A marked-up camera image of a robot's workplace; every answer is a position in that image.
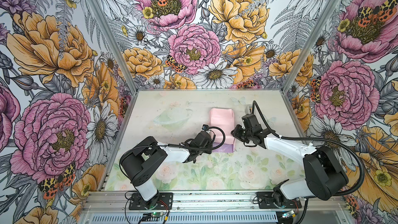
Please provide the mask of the purple wrapping paper sheet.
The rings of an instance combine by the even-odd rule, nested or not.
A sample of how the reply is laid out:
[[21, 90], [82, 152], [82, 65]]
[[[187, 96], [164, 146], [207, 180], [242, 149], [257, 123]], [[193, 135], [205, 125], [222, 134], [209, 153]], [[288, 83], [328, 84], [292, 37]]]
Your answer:
[[235, 117], [232, 109], [212, 108], [210, 110], [210, 126], [219, 127], [226, 135], [224, 144], [213, 152], [233, 153], [235, 138], [231, 134], [235, 129]]

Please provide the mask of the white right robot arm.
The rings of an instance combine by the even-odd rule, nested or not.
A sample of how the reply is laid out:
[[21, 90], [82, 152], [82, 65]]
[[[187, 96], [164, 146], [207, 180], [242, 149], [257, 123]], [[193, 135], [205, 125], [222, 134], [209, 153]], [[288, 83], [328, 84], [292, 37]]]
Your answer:
[[264, 149], [275, 151], [304, 169], [304, 178], [285, 180], [273, 189], [274, 203], [286, 205], [297, 198], [318, 198], [326, 201], [349, 182], [346, 173], [338, 162], [334, 152], [327, 146], [315, 147], [288, 140], [264, 129], [254, 114], [242, 118], [244, 125], [237, 125], [232, 136], [244, 144], [253, 143]]

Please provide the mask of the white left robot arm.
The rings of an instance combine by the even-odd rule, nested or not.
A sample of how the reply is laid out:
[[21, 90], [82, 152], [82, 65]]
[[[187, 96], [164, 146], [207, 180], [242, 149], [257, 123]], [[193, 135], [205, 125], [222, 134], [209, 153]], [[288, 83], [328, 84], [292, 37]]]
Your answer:
[[181, 144], [163, 144], [148, 136], [121, 156], [120, 170], [130, 180], [141, 200], [145, 203], [156, 202], [159, 191], [151, 179], [153, 174], [165, 163], [195, 163], [202, 154], [211, 154], [216, 149], [216, 136], [211, 135], [214, 128], [203, 125], [195, 138]]

